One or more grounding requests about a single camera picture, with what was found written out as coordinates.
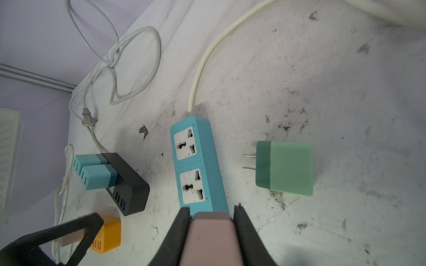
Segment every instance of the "wall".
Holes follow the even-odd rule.
[[[54,194],[65,174],[71,94],[0,77],[0,106],[20,111],[23,136],[10,218],[0,249],[18,237],[53,226]],[[42,246],[51,255],[50,244]]]
[[[153,0],[92,0],[121,36]],[[83,0],[73,0],[74,18],[87,41],[103,56],[113,31]],[[99,61],[69,20],[64,0],[0,1],[0,63],[78,84]]]

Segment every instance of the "cable connector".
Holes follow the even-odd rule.
[[[83,124],[83,126],[94,126],[97,122],[97,120],[95,118],[93,118],[93,116],[91,116],[92,114],[90,113],[88,108],[83,108],[83,113],[81,113],[83,115],[83,120],[81,121],[81,123]]]

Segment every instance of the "socket hole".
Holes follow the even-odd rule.
[[[197,193],[198,193],[198,197],[200,198],[200,200],[202,200],[204,198],[203,197],[203,190],[199,189],[199,190],[197,190]]]
[[[189,189],[192,189],[194,186],[192,185],[192,184],[186,184],[184,187],[183,187],[183,189],[184,190],[186,190],[186,191],[188,191]]]
[[[182,142],[177,145],[178,149],[182,149],[183,146],[186,146],[186,142]]]

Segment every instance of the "turquoise power adapter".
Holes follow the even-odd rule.
[[[188,116],[170,129],[180,207],[229,213],[210,122]]]
[[[101,154],[76,155],[73,167],[86,190],[111,187],[117,182],[117,171]]]

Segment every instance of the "white cable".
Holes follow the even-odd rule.
[[[65,147],[65,157],[66,157],[66,154],[68,152],[68,149],[70,150],[70,152],[69,152],[68,166],[67,166],[66,171],[65,171],[65,177],[63,178],[62,185],[59,187],[58,191],[55,194],[55,221],[53,223],[53,226],[57,226],[59,224],[62,224],[63,216],[65,215],[66,203],[68,201],[68,181],[69,181],[69,177],[71,175],[72,162],[73,162],[73,159],[74,159],[74,148],[72,147],[72,145],[68,145],[67,147]],[[59,198],[59,195],[62,194],[62,193],[63,193],[62,211],[60,212],[60,215],[59,215],[58,198]],[[55,240],[52,241],[52,256],[56,260],[56,264],[59,264],[60,255],[59,255],[58,239],[55,239]]]
[[[260,9],[265,7],[266,5],[269,5],[275,0],[266,0],[265,2],[261,3],[258,6],[253,7],[247,13],[242,15],[239,19],[237,19],[236,22],[234,22],[231,26],[227,27],[226,30],[224,30],[221,34],[219,34],[216,39],[209,45],[206,52],[204,53],[203,57],[201,58],[200,63],[198,64],[197,71],[195,72],[194,81],[192,82],[191,92],[189,94],[189,100],[188,100],[188,114],[192,113],[193,105],[194,105],[194,98],[195,98],[195,92],[197,90],[198,81],[201,77],[201,72],[203,71],[204,65],[206,64],[207,59],[209,58],[211,52],[213,49],[218,45],[218,43],[226,37],[231,31],[233,31],[236,27],[238,27],[241,23],[246,21],[249,17],[251,17],[254,13],[258,12]]]
[[[111,105],[115,105],[118,103],[121,103],[125,100],[128,100],[132,97],[134,97],[135,95],[139,94],[140,92],[142,92],[144,89],[146,89],[146,87],[151,83],[151,81],[153,80],[158,66],[160,64],[160,56],[161,56],[161,44],[160,44],[160,37],[158,36],[157,31],[150,26],[146,26],[140,29],[135,30],[134,32],[132,32],[130,35],[128,35],[126,38],[124,38],[122,41],[119,41],[118,35],[117,35],[117,31],[115,30],[113,24],[111,23],[111,21],[108,19],[108,17],[94,4],[92,3],[90,0],[84,0],[86,3],[88,3],[90,6],[92,6],[96,11],[98,11],[104,18],[105,20],[108,22],[108,24],[112,27],[112,29],[114,30],[115,33],[115,37],[116,37],[116,45],[114,47],[114,49],[111,52],[111,57],[110,60],[107,61],[105,59],[103,59],[100,55],[98,55],[95,50],[89,45],[89,43],[87,42],[87,40],[84,38],[83,34],[81,33],[80,29],[78,28],[77,24],[74,21],[74,18],[71,15],[71,8],[70,8],[70,2],[71,0],[65,0],[65,7],[67,9],[67,13],[69,18],[71,19],[71,22],[74,24],[75,29],[77,30],[78,34],[80,35],[80,37],[83,39],[84,43],[87,45],[87,47],[90,48],[90,50],[96,55],[98,56],[104,63],[106,63],[106,66],[101,67],[100,69],[98,69],[98,71],[96,71],[94,74],[92,74],[89,78],[89,80],[87,81],[87,83],[81,87],[77,93],[75,93],[72,97],[71,100],[69,101],[68,104],[68,109],[69,111],[75,115],[75,117],[77,117],[78,119],[80,119],[80,121],[83,122],[83,118],[80,117],[73,109],[72,109],[72,103],[74,102],[74,99],[76,98],[76,96],[80,93],[83,92],[83,96],[82,96],[82,107],[86,108],[86,95],[88,90],[90,89],[90,86],[92,86],[92,84],[96,81],[96,79],[102,74],[102,72],[107,71],[108,73],[111,74],[112,76],[112,91],[111,91],[111,97],[109,100],[109,103]],[[114,68],[114,66],[117,64],[118,59],[119,59],[119,54],[120,54],[120,48],[122,46],[124,46],[125,44],[127,44],[128,42],[132,41],[136,36],[138,36],[139,34],[141,34],[142,32],[151,32],[154,37],[155,37],[155,42],[156,42],[156,55],[155,55],[155,63],[154,63],[154,67],[150,73],[150,75],[148,76],[147,80],[142,84],[142,86],[140,86],[137,90],[130,92],[122,97],[119,97],[118,100],[114,100],[115,94],[117,92],[117,78],[114,74],[114,71],[112,70]],[[101,152],[106,152],[101,144],[99,143],[99,141],[96,139],[95,136],[95,131],[93,126],[88,129],[89,133],[92,137],[93,142],[95,143],[95,145],[97,146],[97,148],[101,151]]]

